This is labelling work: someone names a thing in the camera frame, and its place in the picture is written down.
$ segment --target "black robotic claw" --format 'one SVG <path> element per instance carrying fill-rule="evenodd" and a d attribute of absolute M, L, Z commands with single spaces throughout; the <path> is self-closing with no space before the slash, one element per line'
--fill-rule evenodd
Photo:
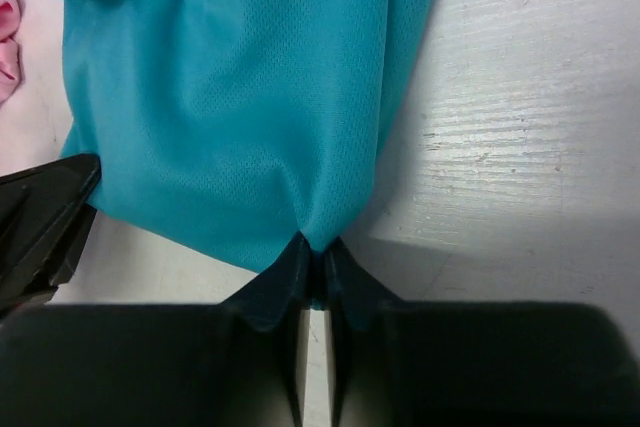
<path fill-rule="evenodd" d="M 78 155 L 0 178 L 0 310 L 51 298 L 73 275 L 100 160 Z"/>
<path fill-rule="evenodd" d="M 97 179 L 86 175 L 97 160 L 76 161 L 84 177 L 65 167 L 58 172 L 76 183 L 49 184 L 75 185 L 68 203 L 47 188 L 1 191 L 3 231 L 14 232 L 2 237 L 14 249 L 3 256 L 30 272 L 16 278 L 59 278 L 60 261 L 51 260 L 61 257 L 40 254 L 57 252 L 55 242 L 35 245 L 49 235 L 65 252 L 73 243 L 73 230 L 49 231 L 61 228 L 55 219 L 70 228 L 82 218 L 78 202 Z M 38 232 L 16 230 L 20 209 L 37 212 L 25 208 L 29 193 L 65 206 L 43 212 Z M 39 261 L 23 260 L 31 258 Z M 407 302 L 341 241 L 315 255 L 298 234 L 218 305 L 18 309 L 0 328 L 0 425 L 299 427 L 312 305 L 325 310 L 334 427 L 640 422 L 638 369 L 597 309 Z"/>

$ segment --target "teal fabric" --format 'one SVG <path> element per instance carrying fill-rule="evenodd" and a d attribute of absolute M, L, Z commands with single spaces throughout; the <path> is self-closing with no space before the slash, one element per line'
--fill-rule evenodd
<path fill-rule="evenodd" d="M 297 231 L 322 251 L 372 190 L 429 2 L 65 0 L 63 155 L 100 155 L 99 209 L 226 262 L 261 271 Z"/>

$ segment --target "teal mesh cloth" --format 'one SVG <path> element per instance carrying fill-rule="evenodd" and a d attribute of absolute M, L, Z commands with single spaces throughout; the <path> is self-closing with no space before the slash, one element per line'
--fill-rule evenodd
<path fill-rule="evenodd" d="M 65 0 L 74 123 L 107 214 L 254 271 L 360 212 L 430 0 Z"/>

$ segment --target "white wooden surface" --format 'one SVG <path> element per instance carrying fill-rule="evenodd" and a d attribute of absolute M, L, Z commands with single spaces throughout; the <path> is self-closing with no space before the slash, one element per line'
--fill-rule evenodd
<path fill-rule="evenodd" d="M 0 173 L 69 127 L 62 4 L 24 0 L 26 82 L 0 107 Z M 376 192 L 347 241 L 410 298 L 604 307 L 640 352 L 640 0 L 436 0 Z M 101 217 L 61 302 L 212 302 L 252 274 Z M 310 335 L 306 424 L 328 425 Z"/>

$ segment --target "pink fabric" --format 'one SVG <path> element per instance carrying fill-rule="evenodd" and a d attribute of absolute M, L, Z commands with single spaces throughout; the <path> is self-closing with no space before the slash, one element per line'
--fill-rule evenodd
<path fill-rule="evenodd" d="M 20 83 L 18 43 L 11 36 L 20 25 L 17 0 L 0 0 L 0 102 L 6 100 Z"/>

